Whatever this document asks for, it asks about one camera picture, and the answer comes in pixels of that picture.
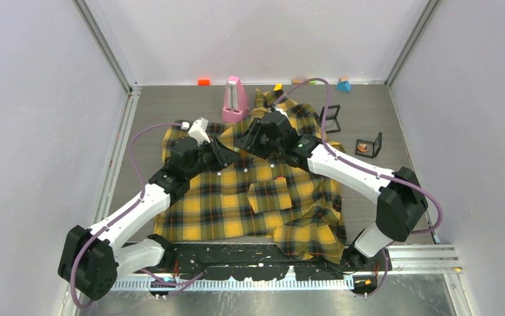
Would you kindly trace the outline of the yellow plaid flannel shirt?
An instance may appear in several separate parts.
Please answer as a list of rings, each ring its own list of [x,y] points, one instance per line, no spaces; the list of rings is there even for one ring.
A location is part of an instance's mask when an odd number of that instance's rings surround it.
[[[191,179],[153,231],[171,242],[270,237],[290,257],[338,263],[347,239],[341,210],[337,181],[242,153],[228,168]]]

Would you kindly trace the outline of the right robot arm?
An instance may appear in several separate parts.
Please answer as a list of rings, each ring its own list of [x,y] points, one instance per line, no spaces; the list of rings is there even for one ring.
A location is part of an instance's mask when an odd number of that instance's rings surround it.
[[[291,167],[335,180],[372,201],[374,223],[344,250],[353,269],[366,270],[375,256],[392,242],[404,242],[428,209],[415,173],[370,165],[329,145],[313,134],[298,134],[288,117],[278,111],[255,118],[234,146],[267,159],[278,156]]]

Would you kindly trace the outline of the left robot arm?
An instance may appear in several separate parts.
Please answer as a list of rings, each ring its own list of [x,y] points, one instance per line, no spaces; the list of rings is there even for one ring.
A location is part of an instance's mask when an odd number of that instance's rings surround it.
[[[101,299],[114,283],[131,273],[154,267],[166,273],[174,267],[174,245],[158,234],[126,245],[145,223],[166,211],[190,189],[190,181],[204,172],[221,171],[239,160],[236,151],[212,137],[175,141],[171,155],[143,189],[112,215],[89,228],[76,225],[65,240],[58,274],[90,300]]]

